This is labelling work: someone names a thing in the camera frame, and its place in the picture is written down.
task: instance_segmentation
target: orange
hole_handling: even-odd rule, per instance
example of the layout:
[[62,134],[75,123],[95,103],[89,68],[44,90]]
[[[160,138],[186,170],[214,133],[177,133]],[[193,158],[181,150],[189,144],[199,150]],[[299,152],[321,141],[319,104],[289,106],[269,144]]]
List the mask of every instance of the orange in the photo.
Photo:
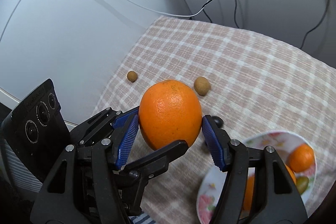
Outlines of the orange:
[[314,163],[314,151],[307,145],[298,146],[288,158],[288,165],[294,172],[303,172]]
[[248,177],[246,182],[245,197],[243,202],[244,210],[251,210],[252,197],[253,197],[253,188],[254,188],[254,175]]
[[[293,171],[285,165],[289,174],[291,175],[294,183],[296,184],[296,177],[293,173]],[[254,175],[248,177],[247,182],[246,182],[246,189],[245,189],[245,196],[244,196],[244,201],[243,201],[243,209],[244,210],[251,210],[251,205],[252,205],[252,197],[253,197],[253,189],[254,189]]]
[[294,184],[296,185],[296,177],[295,177],[294,172],[287,165],[285,165],[285,166],[287,168],[288,173],[291,175],[292,180],[294,181]]
[[201,130],[201,104],[190,87],[177,80],[165,80],[144,93],[139,125],[153,150],[175,140],[185,140],[190,147]]

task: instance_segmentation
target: pink flower pattern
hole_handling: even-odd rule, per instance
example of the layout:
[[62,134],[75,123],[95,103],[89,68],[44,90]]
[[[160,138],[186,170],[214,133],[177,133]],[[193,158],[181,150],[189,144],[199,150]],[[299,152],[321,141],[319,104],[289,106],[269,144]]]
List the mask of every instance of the pink flower pattern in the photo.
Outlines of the pink flower pattern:
[[198,201],[198,213],[202,224],[209,224],[213,215],[215,198],[213,196],[200,195]]
[[303,171],[301,174],[307,177],[311,177],[311,176],[314,176],[315,170],[316,170],[316,164],[313,163],[309,169],[307,169],[306,171]]
[[275,138],[275,137],[281,135],[281,132],[269,133],[268,135],[271,136],[272,138]]

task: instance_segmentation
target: black device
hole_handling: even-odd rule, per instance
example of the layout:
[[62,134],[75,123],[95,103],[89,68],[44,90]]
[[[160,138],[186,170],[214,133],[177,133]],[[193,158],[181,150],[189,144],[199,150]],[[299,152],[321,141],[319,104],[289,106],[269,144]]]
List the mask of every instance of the black device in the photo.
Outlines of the black device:
[[70,134],[51,79],[34,89],[4,119],[1,133],[16,156],[44,181]]
[[[43,106],[49,111],[49,119]],[[131,224],[128,216],[142,212],[140,203],[148,181],[166,172],[169,163],[188,150],[184,140],[177,140],[126,164],[138,131],[138,107],[125,113],[109,107],[70,133],[64,129],[59,110],[48,79],[2,124],[16,155],[43,182],[31,212],[33,224]],[[34,130],[26,130],[28,121],[41,130],[38,137]],[[307,220],[300,194],[273,147],[246,147],[218,128],[209,115],[202,119],[202,132],[215,165],[228,172],[210,224],[312,224],[327,217],[321,216],[323,212],[332,213],[335,186]],[[46,155],[47,164],[37,155]],[[255,167],[252,208],[248,217],[239,219],[249,167]]]

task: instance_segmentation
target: plate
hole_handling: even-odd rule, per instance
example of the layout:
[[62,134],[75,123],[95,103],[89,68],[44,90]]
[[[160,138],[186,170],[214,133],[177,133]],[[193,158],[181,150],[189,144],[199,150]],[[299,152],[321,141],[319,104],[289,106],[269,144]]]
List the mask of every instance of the plate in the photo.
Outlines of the plate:
[[[306,143],[311,146],[300,135],[283,130],[273,130],[262,134],[258,134],[243,141],[247,147],[264,149],[265,146],[273,146],[280,158],[286,162],[290,153],[299,145]],[[254,168],[249,168],[248,176],[254,174]],[[309,184],[305,192],[301,195],[302,201],[306,204],[312,189],[314,187],[316,178],[316,157],[314,164],[309,169],[301,173],[295,173],[296,177],[307,176],[309,178]],[[196,210],[197,216],[201,224],[209,224],[213,211],[216,208],[219,197],[221,195],[224,182],[226,178],[226,172],[223,173],[217,166],[212,166],[199,188]]]

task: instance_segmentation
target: plaid tablecloth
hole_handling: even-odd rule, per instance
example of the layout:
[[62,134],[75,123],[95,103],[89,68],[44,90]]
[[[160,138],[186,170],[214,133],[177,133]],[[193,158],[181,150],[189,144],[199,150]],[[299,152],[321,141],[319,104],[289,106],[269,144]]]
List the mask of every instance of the plaid tablecloth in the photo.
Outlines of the plaid tablecloth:
[[[138,73],[131,83],[126,75]],[[284,42],[247,30],[160,17],[126,56],[95,108],[126,111],[146,89],[166,79],[193,87],[206,77],[211,90],[199,97],[203,114],[223,118],[232,138],[273,129],[300,134],[313,146],[318,175],[306,205],[310,215],[336,177],[336,70]],[[140,132],[130,159],[151,152]],[[187,153],[145,189],[142,209],[160,224],[199,223],[196,196],[213,165],[200,134]]]

